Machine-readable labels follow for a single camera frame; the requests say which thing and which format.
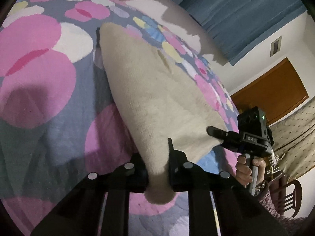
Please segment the pink knit sleeve forearm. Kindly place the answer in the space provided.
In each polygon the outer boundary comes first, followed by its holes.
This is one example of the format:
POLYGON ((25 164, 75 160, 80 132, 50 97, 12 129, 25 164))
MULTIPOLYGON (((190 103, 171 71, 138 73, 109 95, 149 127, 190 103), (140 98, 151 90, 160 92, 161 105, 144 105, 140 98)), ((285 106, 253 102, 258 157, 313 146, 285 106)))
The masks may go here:
POLYGON ((255 189, 256 199, 265 207, 265 209, 283 226, 288 235, 294 235, 301 228, 306 217, 289 218, 280 215, 272 202, 268 183, 263 181, 255 189))

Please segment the person's right hand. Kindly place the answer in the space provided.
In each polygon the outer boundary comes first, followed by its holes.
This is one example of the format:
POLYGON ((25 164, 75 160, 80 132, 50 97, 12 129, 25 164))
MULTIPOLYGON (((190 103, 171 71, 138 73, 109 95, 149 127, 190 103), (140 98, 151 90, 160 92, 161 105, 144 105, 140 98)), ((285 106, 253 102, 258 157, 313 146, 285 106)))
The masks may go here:
MULTIPOLYGON (((240 155, 236 163, 236 180, 243 186, 247 186, 253 181, 252 170, 246 165, 247 159, 240 155)), ((259 186, 264 182, 266 163, 262 158, 255 158, 253 165, 258 168, 256 185, 259 186)))

